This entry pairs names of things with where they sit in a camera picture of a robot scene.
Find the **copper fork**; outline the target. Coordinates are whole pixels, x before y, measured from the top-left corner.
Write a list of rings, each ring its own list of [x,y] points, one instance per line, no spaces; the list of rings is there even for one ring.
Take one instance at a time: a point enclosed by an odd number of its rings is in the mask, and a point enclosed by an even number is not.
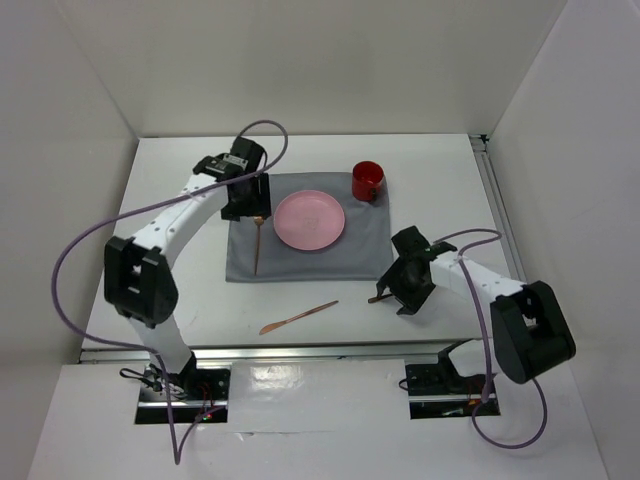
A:
[[[263,217],[256,216],[254,218],[254,224],[256,226],[256,240],[255,240],[254,267],[253,267],[254,275],[257,275],[258,273],[260,249],[261,249],[261,231],[264,223],[265,223],[265,219]]]

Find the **pink plate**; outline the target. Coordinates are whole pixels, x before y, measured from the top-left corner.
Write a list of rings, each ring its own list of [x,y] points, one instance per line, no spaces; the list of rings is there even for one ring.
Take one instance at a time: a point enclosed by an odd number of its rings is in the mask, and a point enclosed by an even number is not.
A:
[[[346,224],[344,210],[331,195],[302,190],[285,197],[273,216],[274,231],[287,246],[318,251],[335,243]]]

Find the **grey cloth placemat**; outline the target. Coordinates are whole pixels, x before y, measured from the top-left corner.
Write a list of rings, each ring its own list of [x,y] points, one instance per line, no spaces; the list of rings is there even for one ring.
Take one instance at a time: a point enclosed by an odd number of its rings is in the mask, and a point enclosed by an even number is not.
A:
[[[391,218],[386,190],[373,203],[352,195],[352,176],[343,172],[274,174],[272,205],[303,190],[325,192],[345,213],[345,227],[331,245],[302,251],[275,233],[274,219],[261,227],[260,255],[255,255],[256,226],[248,218],[229,226],[225,279],[230,283],[377,280],[393,263]]]

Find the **red enamel mug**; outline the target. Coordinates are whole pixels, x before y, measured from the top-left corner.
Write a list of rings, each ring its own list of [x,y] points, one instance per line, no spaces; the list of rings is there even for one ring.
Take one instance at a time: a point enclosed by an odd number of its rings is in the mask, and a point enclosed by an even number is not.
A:
[[[351,190],[355,199],[362,202],[375,202],[384,183],[384,170],[372,161],[357,163],[352,169]]]

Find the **copper knife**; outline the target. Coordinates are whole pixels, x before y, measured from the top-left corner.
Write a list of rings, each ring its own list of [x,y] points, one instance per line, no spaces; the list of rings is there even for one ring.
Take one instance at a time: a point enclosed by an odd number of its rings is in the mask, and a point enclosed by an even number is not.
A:
[[[287,324],[290,324],[290,323],[292,323],[292,322],[294,322],[294,321],[300,320],[300,319],[302,319],[302,318],[308,317],[308,316],[310,316],[310,315],[313,315],[313,314],[319,313],[319,312],[321,312],[321,311],[324,311],[324,310],[326,310],[326,309],[328,309],[328,308],[331,308],[331,307],[333,307],[333,306],[337,305],[338,303],[339,303],[339,301],[338,301],[338,300],[333,300],[333,301],[328,302],[328,303],[326,303],[326,304],[323,304],[323,305],[320,305],[320,306],[314,307],[314,308],[309,309],[309,310],[307,310],[307,311],[305,311],[305,312],[302,312],[302,313],[300,313],[300,314],[297,314],[297,315],[295,315],[295,316],[293,316],[293,317],[291,317],[291,318],[288,318],[288,319],[285,319],[285,320],[281,320],[281,321],[278,321],[278,322],[274,322],[274,323],[271,323],[271,324],[265,325],[265,326],[264,326],[264,327],[259,331],[259,334],[260,334],[260,335],[266,335],[266,334],[268,334],[268,333],[270,333],[270,332],[272,332],[272,331],[274,331],[274,330],[276,330],[276,329],[278,329],[278,328],[281,328],[281,327],[283,327],[283,326],[285,326],[285,325],[287,325]]]

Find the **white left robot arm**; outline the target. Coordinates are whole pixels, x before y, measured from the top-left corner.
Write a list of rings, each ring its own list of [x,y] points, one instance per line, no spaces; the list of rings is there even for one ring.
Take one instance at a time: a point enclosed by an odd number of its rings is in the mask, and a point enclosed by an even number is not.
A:
[[[193,394],[202,376],[174,318],[179,292],[173,266],[213,215],[227,221],[271,215],[269,176],[258,172],[265,159],[260,144],[235,138],[228,153],[206,156],[194,166],[174,204],[132,236],[113,236],[105,245],[105,300],[154,351],[153,369],[166,369],[161,385],[176,399]]]

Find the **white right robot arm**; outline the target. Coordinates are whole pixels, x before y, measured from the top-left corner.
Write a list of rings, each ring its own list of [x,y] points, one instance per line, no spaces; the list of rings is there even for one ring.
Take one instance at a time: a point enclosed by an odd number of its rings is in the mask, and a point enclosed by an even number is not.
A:
[[[497,230],[471,228],[430,242],[417,227],[405,228],[391,239],[397,259],[377,281],[376,297],[395,298],[399,316],[417,314],[438,288],[470,301],[484,367],[498,366],[522,385],[571,360],[576,344],[550,285],[508,278],[468,257],[501,238]]]

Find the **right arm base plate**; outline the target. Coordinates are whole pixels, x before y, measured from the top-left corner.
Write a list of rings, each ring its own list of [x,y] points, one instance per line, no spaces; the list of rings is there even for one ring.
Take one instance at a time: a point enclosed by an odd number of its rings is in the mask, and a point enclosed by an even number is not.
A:
[[[486,404],[481,401],[485,377],[461,377],[445,361],[431,364],[406,364],[405,377],[398,387],[408,395],[410,418],[449,419],[478,416],[499,416],[500,407],[495,390]]]

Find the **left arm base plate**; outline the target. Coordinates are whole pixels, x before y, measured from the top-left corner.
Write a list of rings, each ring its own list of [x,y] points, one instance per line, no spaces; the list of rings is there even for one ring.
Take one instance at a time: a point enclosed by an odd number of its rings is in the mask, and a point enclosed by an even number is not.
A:
[[[213,368],[200,371],[194,386],[187,389],[174,384],[169,386],[174,422],[190,424],[197,416],[203,423],[226,423],[231,380],[229,368]],[[134,423],[136,425],[163,425],[168,423],[167,391],[160,373],[150,366],[142,371],[121,368],[121,378],[135,380],[140,389]]]

